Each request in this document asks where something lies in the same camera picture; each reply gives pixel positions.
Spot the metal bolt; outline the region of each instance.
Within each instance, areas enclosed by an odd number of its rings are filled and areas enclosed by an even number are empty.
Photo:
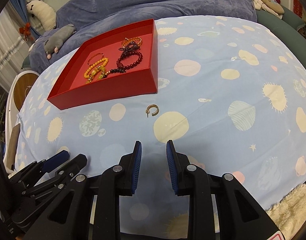
[[[78,176],[76,176],[76,181],[77,182],[82,182],[83,180],[85,180],[85,176],[84,175],[78,175]]]
[[[187,168],[189,171],[195,171],[195,170],[196,170],[196,166],[195,166],[195,165],[192,165],[192,164],[188,165],[186,168]]]
[[[113,167],[113,171],[115,171],[115,172],[119,172],[119,171],[121,171],[123,168],[122,168],[122,166],[120,166],[120,165],[116,165],[116,166],[114,166]]]
[[[230,173],[226,173],[225,175],[224,175],[224,178],[226,179],[226,180],[233,180],[233,175],[231,175]]]

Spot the gray stuffed animal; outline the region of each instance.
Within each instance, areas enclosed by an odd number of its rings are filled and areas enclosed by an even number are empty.
[[[58,53],[59,49],[63,46],[63,43],[67,41],[76,31],[73,24],[68,24],[54,33],[44,44],[44,51],[47,54],[47,58],[51,59],[53,52]]]

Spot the red box lid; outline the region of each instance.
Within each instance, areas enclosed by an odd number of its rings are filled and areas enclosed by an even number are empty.
[[[91,83],[86,83],[87,62],[101,52],[109,59],[106,70],[117,68],[116,61],[121,55],[118,50],[125,38],[140,37],[142,62],[126,73],[113,73],[98,80],[99,73]],[[138,59],[137,55],[122,61],[129,65]],[[116,98],[157,93],[157,30],[153,19],[122,26],[85,41],[67,63],[54,84],[48,101],[63,110]]]

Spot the white plush alpaca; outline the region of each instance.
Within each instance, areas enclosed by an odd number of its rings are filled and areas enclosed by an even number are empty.
[[[56,26],[56,13],[48,4],[42,0],[27,2],[26,8],[32,16],[36,16],[42,23],[46,31],[52,30]]]

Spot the blue curtain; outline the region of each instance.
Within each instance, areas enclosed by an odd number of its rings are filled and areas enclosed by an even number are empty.
[[[26,9],[26,0],[10,0],[15,10],[18,12],[22,20],[27,23],[29,22],[28,13]],[[37,39],[41,36],[34,28],[30,27],[31,35]]]

